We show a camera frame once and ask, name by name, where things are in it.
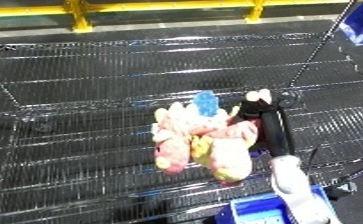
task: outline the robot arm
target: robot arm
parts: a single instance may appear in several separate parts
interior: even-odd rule
[[[341,224],[325,201],[311,191],[309,178],[300,167],[301,161],[294,155],[295,147],[281,101],[279,97],[272,104],[261,99],[245,100],[238,114],[242,119],[261,119],[272,157],[272,189],[283,199],[298,224]]]

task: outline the wire shelf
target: wire shelf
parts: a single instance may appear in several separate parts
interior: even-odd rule
[[[223,107],[258,88],[281,91],[322,33],[0,45],[0,223],[183,223],[270,190],[268,157],[221,187],[190,163],[153,164],[153,112],[213,90]],[[330,41],[287,111],[304,164],[326,185],[363,158],[363,74]]]

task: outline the stuffed toy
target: stuffed toy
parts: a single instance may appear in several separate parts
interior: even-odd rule
[[[271,101],[269,90],[249,92],[246,99]],[[249,148],[259,137],[259,120],[237,119],[219,107],[212,91],[203,91],[184,107],[173,103],[155,111],[155,164],[166,174],[184,170],[190,157],[209,169],[223,185],[237,184],[252,172]]]

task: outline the metal wire rack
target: metal wire rack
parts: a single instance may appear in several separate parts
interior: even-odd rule
[[[214,90],[230,108],[249,90],[280,91],[322,33],[0,45],[0,223],[191,223],[270,190],[268,157],[221,187],[190,163],[155,169],[153,111]],[[363,159],[363,74],[330,41],[294,88],[298,155],[326,185]]]

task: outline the yellow railing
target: yellow railing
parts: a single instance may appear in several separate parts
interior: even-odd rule
[[[85,33],[93,30],[92,25],[85,17],[85,14],[87,13],[251,7],[252,10],[250,14],[245,16],[245,19],[247,21],[257,21],[260,19],[265,6],[346,2],[348,2],[348,0],[195,0],[90,4],[86,0],[65,0],[65,4],[60,6],[0,8],[0,17],[72,14],[75,20],[75,25],[73,27],[74,32]]]

